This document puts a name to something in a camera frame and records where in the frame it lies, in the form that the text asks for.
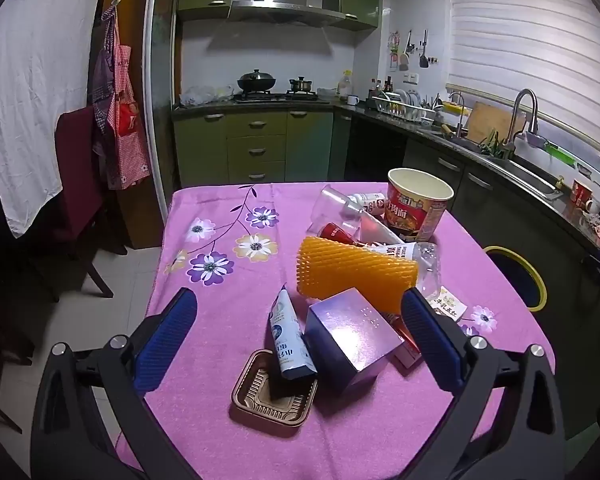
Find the chrome kitchen faucet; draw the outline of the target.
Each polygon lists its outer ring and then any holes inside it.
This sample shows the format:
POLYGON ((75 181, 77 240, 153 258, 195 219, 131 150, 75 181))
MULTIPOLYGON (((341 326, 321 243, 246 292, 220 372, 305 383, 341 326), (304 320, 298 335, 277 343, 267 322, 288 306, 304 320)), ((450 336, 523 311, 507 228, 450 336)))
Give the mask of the chrome kitchen faucet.
POLYGON ((539 148, 540 150, 545 148, 546 139, 540 136, 538 133, 538 111, 539 103, 535 92, 529 88, 520 90, 514 102, 512 118, 510 118, 504 144, 506 151, 509 151, 509 153, 513 153, 513 151, 515 151, 515 142, 517 136, 520 136, 521 134, 524 136, 524 140, 526 140, 526 142, 532 148, 539 148), (525 96, 530 98, 531 108, 526 114, 524 114, 524 118, 522 118, 520 106, 525 96))

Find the red white number five carton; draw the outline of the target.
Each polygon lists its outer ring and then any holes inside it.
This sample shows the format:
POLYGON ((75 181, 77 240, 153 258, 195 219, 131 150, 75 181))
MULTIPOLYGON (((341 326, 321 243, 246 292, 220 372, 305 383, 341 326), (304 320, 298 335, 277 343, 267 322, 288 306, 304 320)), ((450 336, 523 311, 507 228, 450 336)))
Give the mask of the red white number five carton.
MULTIPOLYGON (((429 302, 430 307, 434 309, 434 312, 446 315, 455 322, 459 321, 467 310, 466 304, 463 304, 457 296, 453 295, 452 292, 444 286, 440 288, 440 292, 438 292, 437 295, 429 296, 427 301, 429 302)), ((393 352, 394 357, 406 370, 409 370, 422 359, 419 348, 417 348, 411 333, 406 328, 400 315, 383 313, 382 317, 401 338, 400 347, 393 352)))

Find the black wok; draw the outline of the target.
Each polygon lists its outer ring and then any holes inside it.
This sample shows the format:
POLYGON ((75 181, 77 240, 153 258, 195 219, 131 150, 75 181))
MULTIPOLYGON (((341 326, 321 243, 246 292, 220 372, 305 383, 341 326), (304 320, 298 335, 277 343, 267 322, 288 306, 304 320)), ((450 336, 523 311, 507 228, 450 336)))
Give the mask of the black wok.
POLYGON ((253 70, 243 74, 237 81, 238 87, 245 93, 268 92, 276 84, 276 79, 269 73, 253 70))

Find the brown plastic tray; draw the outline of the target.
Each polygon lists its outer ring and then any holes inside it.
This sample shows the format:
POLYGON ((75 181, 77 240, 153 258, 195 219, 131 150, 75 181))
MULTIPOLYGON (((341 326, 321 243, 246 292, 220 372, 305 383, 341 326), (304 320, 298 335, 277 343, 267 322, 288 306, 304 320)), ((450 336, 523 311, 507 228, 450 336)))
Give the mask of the brown plastic tray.
POLYGON ((238 411, 284 428, 299 428, 309 416, 318 381, 316 376, 285 379, 272 350, 249 357, 232 392, 238 411))

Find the clear water bottle white label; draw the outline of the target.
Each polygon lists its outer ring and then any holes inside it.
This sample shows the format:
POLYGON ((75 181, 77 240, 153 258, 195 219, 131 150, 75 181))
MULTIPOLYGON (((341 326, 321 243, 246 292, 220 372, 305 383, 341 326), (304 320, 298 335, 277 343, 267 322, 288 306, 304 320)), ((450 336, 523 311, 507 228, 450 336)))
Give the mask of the clear water bottle white label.
POLYGON ((440 252, 431 242, 411 242, 392 245, 367 245, 367 250, 381 255, 414 261, 418 266, 416 287, 427 300, 440 294, 440 252))

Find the red crushed can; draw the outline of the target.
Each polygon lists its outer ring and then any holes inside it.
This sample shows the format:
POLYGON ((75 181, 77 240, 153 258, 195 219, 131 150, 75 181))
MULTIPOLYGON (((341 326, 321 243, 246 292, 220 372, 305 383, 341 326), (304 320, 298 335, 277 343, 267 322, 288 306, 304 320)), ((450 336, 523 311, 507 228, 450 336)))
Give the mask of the red crushed can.
POLYGON ((318 236, 325 240, 332 240, 345 245, 352 245, 356 247, 363 247, 364 244, 354 238, 351 234, 345 231, 341 226, 336 223, 326 223, 318 232, 318 236))

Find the clear plastic cup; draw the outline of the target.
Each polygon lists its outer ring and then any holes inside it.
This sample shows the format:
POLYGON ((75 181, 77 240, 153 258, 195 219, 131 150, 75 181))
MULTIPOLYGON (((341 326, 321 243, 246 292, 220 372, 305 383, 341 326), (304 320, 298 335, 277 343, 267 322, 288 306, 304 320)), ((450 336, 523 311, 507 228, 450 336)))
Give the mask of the clear plastic cup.
POLYGON ((402 240, 385 225, 384 215, 374 217, 363 207, 330 185, 326 185, 316 200, 308 233, 318 236, 328 222, 336 223, 364 245, 401 244, 402 240))

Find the pink floral tablecloth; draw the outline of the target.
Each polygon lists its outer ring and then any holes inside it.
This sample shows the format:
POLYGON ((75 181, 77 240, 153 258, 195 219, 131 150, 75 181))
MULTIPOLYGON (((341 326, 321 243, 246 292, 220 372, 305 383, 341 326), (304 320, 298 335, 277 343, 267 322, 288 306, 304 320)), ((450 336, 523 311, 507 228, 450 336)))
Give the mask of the pink floral tablecloth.
POLYGON ((425 365, 390 363, 366 390, 319 393, 297 428, 235 408, 250 354, 270 345, 268 311, 294 287, 299 246, 321 185, 186 188, 173 196, 147 313, 181 288, 196 321, 146 400, 206 479, 387 479, 415 455, 450 403, 425 365))

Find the yellow rimmed trash bin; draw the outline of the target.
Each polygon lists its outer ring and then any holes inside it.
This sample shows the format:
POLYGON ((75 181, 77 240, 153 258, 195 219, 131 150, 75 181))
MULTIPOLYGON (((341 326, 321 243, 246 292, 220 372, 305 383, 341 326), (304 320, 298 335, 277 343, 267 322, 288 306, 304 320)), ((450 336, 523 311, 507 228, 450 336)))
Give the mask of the yellow rimmed trash bin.
POLYGON ((530 312, 544 309, 547 303, 546 285, 528 260, 502 246, 486 246, 483 250, 516 290, 530 312))

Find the red instant noodle cup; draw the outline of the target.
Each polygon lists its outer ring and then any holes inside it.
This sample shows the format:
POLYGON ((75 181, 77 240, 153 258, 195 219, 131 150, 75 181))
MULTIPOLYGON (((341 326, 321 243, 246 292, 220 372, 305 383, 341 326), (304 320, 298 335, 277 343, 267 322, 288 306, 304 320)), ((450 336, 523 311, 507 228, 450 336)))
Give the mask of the red instant noodle cup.
POLYGON ((401 240, 428 242, 454 194, 451 185, 433 174, 393 168, 388 171, 385 222, 401 240))

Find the white pill bottle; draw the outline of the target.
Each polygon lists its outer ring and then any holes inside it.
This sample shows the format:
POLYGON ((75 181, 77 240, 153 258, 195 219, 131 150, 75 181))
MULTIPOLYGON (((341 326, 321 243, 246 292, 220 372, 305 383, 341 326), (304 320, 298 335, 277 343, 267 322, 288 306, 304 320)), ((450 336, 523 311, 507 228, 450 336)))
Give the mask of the white pill bottle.
POLYGON ((382 193, 354 193, 349 198, 374 217, 381 217, 385 212, 386 196, 382 193))

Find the dark red chair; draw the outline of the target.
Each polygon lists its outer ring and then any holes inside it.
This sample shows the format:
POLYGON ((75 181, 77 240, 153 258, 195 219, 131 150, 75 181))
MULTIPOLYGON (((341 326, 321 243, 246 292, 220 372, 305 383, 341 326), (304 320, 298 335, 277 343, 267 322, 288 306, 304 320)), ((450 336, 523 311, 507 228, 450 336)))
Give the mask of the dark red chair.
POLYGON ((58 194, 59 220, 56 240, 67 257, 77 263, 98 288, 100 296, 111 298, 114 291, 94 266, 91 251, 97 243, 118 256, 128 253, 114 208, 114 194, 108 190, 93 150, 96 125, 90 106, 62 114, 55 132, 55 150, 62 190, 58 194))

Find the dish rack with dishes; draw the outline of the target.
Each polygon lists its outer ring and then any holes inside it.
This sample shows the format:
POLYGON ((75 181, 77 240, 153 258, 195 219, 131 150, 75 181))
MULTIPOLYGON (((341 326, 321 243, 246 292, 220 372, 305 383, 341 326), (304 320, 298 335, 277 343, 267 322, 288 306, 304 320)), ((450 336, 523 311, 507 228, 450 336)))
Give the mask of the dish rack with dishes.
POLYGON ((379 113, 394 118, 414 122, 414 124, 432 124, 436 112, 430 108, 420 107, 411 102, 404 102, 399 93, 379 91, 372 96, 379 113))

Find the red apron hanging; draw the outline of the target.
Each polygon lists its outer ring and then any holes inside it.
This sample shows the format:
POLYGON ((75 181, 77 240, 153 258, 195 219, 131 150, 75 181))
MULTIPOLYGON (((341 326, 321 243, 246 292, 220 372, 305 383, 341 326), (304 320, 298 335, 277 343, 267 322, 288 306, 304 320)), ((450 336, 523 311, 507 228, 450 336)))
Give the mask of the red apron hanging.
POLYGON ((118 5, 102 12, 102 46, 95 58, 91 101, 98 133, 94 151, 108 188, 125 190, 150 175, 142 112, 130 77, 132 48, 122 44, 118 5))

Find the wooden cutting board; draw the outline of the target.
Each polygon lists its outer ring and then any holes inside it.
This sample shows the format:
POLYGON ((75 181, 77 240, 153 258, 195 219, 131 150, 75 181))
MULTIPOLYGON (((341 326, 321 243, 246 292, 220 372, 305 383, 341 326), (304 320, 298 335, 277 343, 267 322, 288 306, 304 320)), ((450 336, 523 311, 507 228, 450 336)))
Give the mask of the wooden cutting board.
POLYGON ((512 122, 512 111, 480 101, 475 102, 468 117, 468 139, 475 143, 486 140, 492 131, 498 133, 498 138, 509 141, 509 126, 512 122))

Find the white blue tube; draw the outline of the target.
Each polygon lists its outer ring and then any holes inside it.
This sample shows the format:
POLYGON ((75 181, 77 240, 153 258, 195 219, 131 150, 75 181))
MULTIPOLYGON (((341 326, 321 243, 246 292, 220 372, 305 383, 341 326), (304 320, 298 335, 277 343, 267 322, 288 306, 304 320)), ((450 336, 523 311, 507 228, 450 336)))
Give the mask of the white blue tube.
POLYGON ((283 378, 296 380, 314 376, 317 370, 304 343, 296 311, 285 286, 272 304, 268 324, 283 378))

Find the purple holographic cream box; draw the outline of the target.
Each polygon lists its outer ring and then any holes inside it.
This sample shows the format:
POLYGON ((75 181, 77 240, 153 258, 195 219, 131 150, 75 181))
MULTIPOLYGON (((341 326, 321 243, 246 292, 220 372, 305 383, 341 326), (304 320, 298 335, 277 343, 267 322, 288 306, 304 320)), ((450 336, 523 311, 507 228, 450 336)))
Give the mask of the purple holographic cream box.
POLYGON ((304 340, 318 374, 338 393, 375 380, 403 344, 355 288, 309 307, 304 340))

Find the orange foam fruit net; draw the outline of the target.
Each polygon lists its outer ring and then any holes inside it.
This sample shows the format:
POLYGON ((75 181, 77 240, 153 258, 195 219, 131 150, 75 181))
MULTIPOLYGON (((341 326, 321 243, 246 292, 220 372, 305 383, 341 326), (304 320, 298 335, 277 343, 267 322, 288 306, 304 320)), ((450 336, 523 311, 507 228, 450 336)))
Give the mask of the orange foam fruit net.
POLYGON ((378 311, 399 314, 403 294, 417 278, 415 261, 321 237, 306 237, 298 251, 297 289, 312 299, 355 288, 378 311))

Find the white hanging cloth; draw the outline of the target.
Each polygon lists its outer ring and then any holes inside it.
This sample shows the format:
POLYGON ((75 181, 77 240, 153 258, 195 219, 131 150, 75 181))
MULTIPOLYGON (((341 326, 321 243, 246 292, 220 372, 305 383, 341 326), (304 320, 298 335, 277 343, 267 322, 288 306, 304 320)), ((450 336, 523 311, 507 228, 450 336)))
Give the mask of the white hanging cloth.
POLYGON ((59 117, 84 107, 98 0, 5 0, 0 6, 0 201, 20 237, 62 184, 59 117))

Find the red mug on counter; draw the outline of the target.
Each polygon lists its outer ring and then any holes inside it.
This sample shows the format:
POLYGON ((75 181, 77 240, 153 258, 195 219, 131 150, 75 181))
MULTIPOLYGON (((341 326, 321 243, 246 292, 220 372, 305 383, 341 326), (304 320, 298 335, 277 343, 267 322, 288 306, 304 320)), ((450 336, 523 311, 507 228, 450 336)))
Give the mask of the red mug on counter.
POLYGON ((588 202, 591 200, 591 198, 592 190, 584 183, 574 179, 573 184, 571 185, 570 194, 570 200, 572 201, 573 205, 585 210, 588 208, 588 202))

